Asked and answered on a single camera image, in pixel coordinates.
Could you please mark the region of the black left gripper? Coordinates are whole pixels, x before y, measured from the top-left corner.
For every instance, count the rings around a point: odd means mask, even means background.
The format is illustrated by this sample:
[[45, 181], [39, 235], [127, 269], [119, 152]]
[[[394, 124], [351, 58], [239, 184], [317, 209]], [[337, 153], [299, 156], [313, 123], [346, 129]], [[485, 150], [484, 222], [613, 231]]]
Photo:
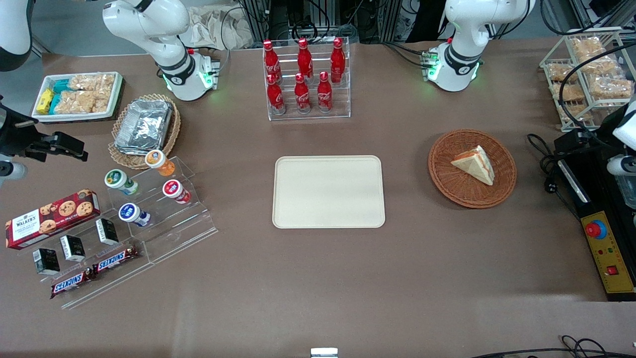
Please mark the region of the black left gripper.
[[564, 132], [554, 140], [554, 154], [566, 156], [576, 149], [597, 151], [600, 149], [598, 137], [611, 145], [625, 146], [633, 150], [632, 101], [607, 115], [595, 132], [581, 128]]

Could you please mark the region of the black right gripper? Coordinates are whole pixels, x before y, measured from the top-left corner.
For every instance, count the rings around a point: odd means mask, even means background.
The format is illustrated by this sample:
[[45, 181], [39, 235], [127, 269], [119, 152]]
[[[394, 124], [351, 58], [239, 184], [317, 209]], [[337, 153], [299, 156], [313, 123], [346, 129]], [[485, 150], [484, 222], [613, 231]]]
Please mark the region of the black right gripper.
[[88, 161], [84, 142], [63, 132], [54, 132], [51, 138], [43, 138], [36, 129], [38, 120], [18, 113], [4, 104], [0, 105], [0, 153], [3, 156], [19, 156], [40, 162], [48, 155], [67, 156], [82, 162]]

